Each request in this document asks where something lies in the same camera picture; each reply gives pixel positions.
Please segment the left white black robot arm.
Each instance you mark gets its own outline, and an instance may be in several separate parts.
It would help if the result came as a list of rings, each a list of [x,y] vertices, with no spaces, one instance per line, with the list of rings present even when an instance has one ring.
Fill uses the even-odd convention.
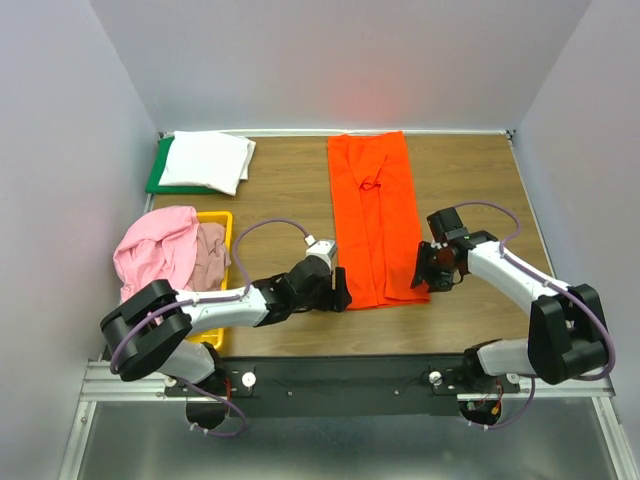
[[[352,303],[346,269],[308,256],[291,271],[218,292],[178,291],[155,280],[100,322],[111,353],[110,371],[125,382],[154,372],[187,380],[201,395],[222,380],[212,346],[192,344],[190,335],[212,329],[258,328],[312,310],[342,312]]]

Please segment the orange t-shirt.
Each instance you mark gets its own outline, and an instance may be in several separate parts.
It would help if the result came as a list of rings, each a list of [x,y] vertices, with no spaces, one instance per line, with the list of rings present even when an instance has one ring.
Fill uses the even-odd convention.
[[[349,308],[428,302],[426,286],[411,286],[422,230],[404,135],[334,136],[327,153]]]

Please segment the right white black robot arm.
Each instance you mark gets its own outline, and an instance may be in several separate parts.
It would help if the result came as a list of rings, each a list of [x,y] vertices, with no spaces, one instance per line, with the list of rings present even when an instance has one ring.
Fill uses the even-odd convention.
[[[611,372],[615,348],[593,287],[555,279],[515,256],[505,240],[485,230],[469,231],[454,207],[431,214],[427,223],[433,239],[418,247],[413,286],[448,292],[473,275],[529,318],[527,337],[492,340],[465,350],[458,370],[467,389],[483,391],[507,374],[557,385],[597,381]]]

